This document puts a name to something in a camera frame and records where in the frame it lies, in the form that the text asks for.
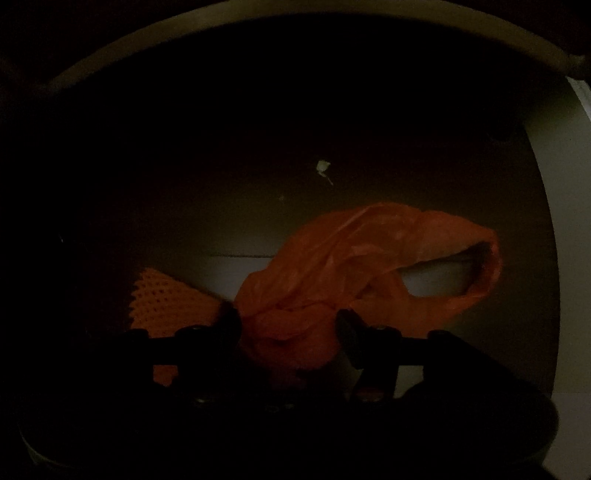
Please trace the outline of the wooden nightstand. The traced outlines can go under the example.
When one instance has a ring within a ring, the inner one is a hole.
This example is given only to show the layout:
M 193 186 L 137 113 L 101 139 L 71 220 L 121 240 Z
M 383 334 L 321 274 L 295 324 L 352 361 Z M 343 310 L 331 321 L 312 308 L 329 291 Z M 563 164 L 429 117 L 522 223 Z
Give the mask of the wooden nightstand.
M 127 53 L 176 1 L 1 5 L 3 312 L 121 309 L 151 250 L 273 247 L 319 210 L 390 195 L 499 231 L 492 314 L 556 317 L 556 247 L 526 118 L 565 64 L 461 22 L 291 1 Z M 318 175 L 331 163 L 332 185 Z

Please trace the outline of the small white paper scrap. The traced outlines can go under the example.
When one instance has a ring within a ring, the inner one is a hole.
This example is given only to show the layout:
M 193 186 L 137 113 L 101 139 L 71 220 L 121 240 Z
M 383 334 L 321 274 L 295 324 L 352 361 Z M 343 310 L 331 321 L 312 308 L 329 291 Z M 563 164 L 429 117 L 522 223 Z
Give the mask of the small white paper scrap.
M 331 163 L 328 161 L 325 161 L 325 160 L 318 161 L 317 172 L 318 172 L 318 175 L 322 176 L 322 178 L 325 178 L 325 180 L 327 180 L 329 182 L 329 185 L 332 185 L 332 180 L 329 179 L 329 175 L 328 175 L 328 170 L 329 170 L 330 166 L 331 166 Z

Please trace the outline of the orange plastic bag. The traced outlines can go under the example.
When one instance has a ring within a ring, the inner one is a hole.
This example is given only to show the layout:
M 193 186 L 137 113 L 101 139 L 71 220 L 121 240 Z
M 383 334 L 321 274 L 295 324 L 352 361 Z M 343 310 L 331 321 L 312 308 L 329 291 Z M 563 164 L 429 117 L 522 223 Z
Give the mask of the orange plastic bag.
M 465 293 L 418 297 L 401 272 L 419 263 L 485 249 Z M 463 217 L 377 203 L 318 217 L 249 274 L 235 296 L 242 347 L 276 369 L 317 369 L 339 353 L 335 318 L 352 310 L 367 325 L 424 339 L 486 298 L 502 271 L 496 232 Z

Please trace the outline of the orange foam fruit net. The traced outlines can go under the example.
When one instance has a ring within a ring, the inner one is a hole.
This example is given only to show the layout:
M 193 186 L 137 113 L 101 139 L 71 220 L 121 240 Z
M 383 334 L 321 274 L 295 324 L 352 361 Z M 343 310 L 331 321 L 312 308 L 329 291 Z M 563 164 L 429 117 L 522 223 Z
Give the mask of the orange foam fruit net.
M 222 305 L 153 268 L 141 271 L 131 296 L 131 328 L 146 330 L 150 338 L 172 337 L 193 325 L 211 326 Z

